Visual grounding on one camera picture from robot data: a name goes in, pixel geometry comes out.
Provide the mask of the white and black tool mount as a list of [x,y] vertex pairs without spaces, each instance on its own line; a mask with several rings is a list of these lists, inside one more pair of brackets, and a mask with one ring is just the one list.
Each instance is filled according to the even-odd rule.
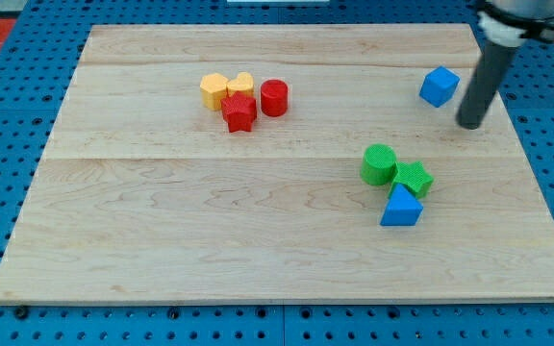
[[554,0],[477,0],[479,26],[491,42],[510,48],[533,39],[554,42]]

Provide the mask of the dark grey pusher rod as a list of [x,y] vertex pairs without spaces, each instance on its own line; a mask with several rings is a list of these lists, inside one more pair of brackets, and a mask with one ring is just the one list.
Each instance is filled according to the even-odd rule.
[[517,47],[507,47],[487,40],[480,59],[456,113],[457,124],[467,130],[478,129],[491,106]]

